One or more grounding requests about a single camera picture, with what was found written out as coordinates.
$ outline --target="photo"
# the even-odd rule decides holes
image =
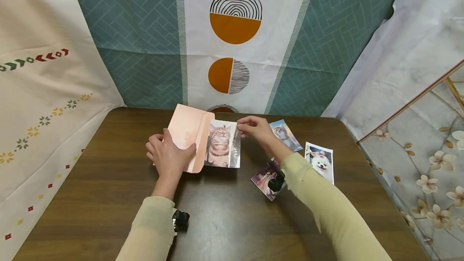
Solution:
[[[263,194],[268,197],[271,202],[276,198],[276,196],[282,191],[285,187],[285,183],[282,185],[280,191],[274,192],[268,187],[268,183],[271,179],[275,179],[277,177],[278,172],[280,171],[280,166],[272,158],[262,170],[260,170],[256,175],[251,178],[251,181],[263,192]]]
[[[277,138],[280,139],[288,148],[290,148],[291,151],[294,152],[303,149],[283,119],[269,123],[269,125],[271,126],[272,132],[274,132]]]
[[[304,157],[312,164],[316,172],[324,176],[332,184],[335,184],[334,152],[332,149],[306,142]]]
[[[240,132],[236,122],[211,120],[205,166],[240,167]]]

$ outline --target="brown table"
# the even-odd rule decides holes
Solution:
[[[168,126],[172,112],[111,111],[14,260],[115,260],[157,178],[145,143]],[[241,117],[216,114],[219,120]],[[282,117],[266,118],[272,122]],[[333,149],[336,186],[393,260],[428,260],[340,121],[284,118],[303,145],[309,141]],[[266,163],[260,146],[244,139],[241,152],[240,169],[204,167],[199,174],[184,174],[175,202],[189,212],[190,225],[174,241],[169,259],[335,260],[311,212],[290,191],[285,189],[271,203],[250,181]]]

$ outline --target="green patterned backdrop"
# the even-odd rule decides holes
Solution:
[[[78,0],[126,105],[182,102],[176,0]],[[394,0],[311,0],[270,114],[319,116]]]

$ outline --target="circle design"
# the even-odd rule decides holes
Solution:
[[[208,80],[216,91],[233,95],[247,86],[250,72],[242,62],[233,58],[223,58],[211,65]]]
[[[228,112],[228,113],[238,113],[238,110],[234,107],[226,104],[214,105],[213,107],[207,109],[208,112]]]
[[[262,13],[259,0],[213,0],[209,19],[220,39],[229,44],[243,44],[256,35]]]

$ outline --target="printed card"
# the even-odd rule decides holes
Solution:
[[[306,142],[304,157],[312,164],[316,172],[335,184],[334,151],[332,149]]]
[[[211,120],[205,166],[239,168],[240,140],[236,122]]]
[[[269,125],[271,126],[272,132],[274,132],[275,136],[277,136],[281,142],[290,148],[291,151],[300,151],[303,149],[283,119],[269,123]]]
[[[272,158],[266,166],[260,170],[256,175],[251,178],[251,181],[263,192],[263,194],[268,197],[271,202],[276,198],[276,196],[282,191],[285,187],[285,183],[282,185],[280,191],[274,192],[269,187],[269,181],[275,179],[280,172],[280,165],[277,161]]]

